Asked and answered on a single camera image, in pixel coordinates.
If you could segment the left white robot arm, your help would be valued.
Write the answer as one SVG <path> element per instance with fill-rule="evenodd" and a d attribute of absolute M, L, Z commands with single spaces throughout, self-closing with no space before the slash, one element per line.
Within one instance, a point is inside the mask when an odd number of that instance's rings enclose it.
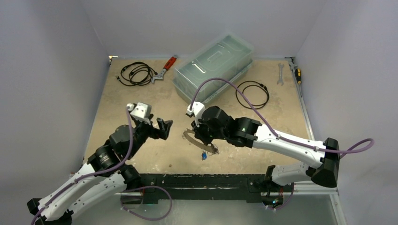
<path fill-rule="evenodd" d="M 147 139 L 168 138 L 173 121 L 158 118 L 158 127 L 154 127 L 152 117 L 128 115 L 128 124 L 117 127 L 61 187 L 44 198 L 29 200 L 27 207 L 34 216 L 31 224 L 69 225 L 89 207 L 116 193 L 155 189 L 156 185 L 144 185 L 136 168 L 126 164 Z"/>

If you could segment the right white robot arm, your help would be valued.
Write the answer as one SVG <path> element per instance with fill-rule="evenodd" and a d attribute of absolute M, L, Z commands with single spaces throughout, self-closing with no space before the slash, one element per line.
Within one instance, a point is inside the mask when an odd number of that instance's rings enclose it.
<path fill-rule="evenodd" d="M 322 142 L 283 132 L 272 133 L 267 125 L 257 120 L 234 119 L 217 106 L 205 108 L 201 103 L 188 107 L 186 114 L 195 118 L 191 123 L 194 137 L 204 145 L 213 140 L 225 140 L 236 147 L 271 150 L 298 160 L 299 163 L 293 165 L 268 167 L 263 184 L 270 191 L 307 180 L 327 188 L 337 186 L 340 157 L 335 152 L 338 150 L 335 139 Z"/>

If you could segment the clear plastic storage box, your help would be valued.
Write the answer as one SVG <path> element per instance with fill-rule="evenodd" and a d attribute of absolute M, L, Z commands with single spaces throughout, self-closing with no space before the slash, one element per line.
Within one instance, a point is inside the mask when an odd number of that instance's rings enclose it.
<path fill-rule="evenodd" d="M 175 66 L 172 83 L 187 103 L 194 98 L 208 104 L 228 84 L 242 77 L 252 65 L 252 44 L 233 34 L 224 34 Z"/>

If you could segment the silver open-end spanner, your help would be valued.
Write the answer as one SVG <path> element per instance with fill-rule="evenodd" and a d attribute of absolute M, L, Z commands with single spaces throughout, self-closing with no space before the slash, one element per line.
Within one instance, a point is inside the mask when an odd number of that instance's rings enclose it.
<path fill-rule="evenodd" d="M 279 67 L 279 76 L 278 76 L 277 84 L 283 86 L 284 85 L 284 82 L 283 82 L 283 67 L 284 67 L 284 64 L 279 63 L 278 67 Z"/>

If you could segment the yellow black screwdriver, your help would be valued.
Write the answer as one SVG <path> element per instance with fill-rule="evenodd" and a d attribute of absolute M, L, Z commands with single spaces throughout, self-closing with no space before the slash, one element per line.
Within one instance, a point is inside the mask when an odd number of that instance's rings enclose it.
<path fill-rule="evenodd" d="M 299 68 L 295 69 L 295 78 L 298 85 L 301 85 L 301 70 Z"/>

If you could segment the red handled adjustable wrench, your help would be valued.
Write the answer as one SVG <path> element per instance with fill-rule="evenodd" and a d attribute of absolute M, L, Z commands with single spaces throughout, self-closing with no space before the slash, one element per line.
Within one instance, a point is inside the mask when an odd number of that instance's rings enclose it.
<path fill-rule="evenodd" d="M 176 62 L 178 56 L 174 55 L 172 56 L 167 62 L 166 64 L 163 66 L 162 71 L 156 75 L 154 75 L 151 78 L 151 83 L 154 84 L 157 80 L 163 80 L 164 79 L 164 75 L 166 74 L 166 72 L 173 66 L 173 64 Z"/>

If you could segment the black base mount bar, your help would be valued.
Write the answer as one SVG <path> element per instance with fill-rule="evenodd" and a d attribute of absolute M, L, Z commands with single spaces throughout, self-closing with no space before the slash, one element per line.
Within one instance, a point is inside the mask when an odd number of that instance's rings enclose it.
<path fill-rule="evenodd" d="M 159 200 L 227 200 L 281 204 L 281 195 L 292 190 L 264 174 L 155 174 L 141 175 L 142 191 L 122 193 L 124 204 L 157 204 Z"/>

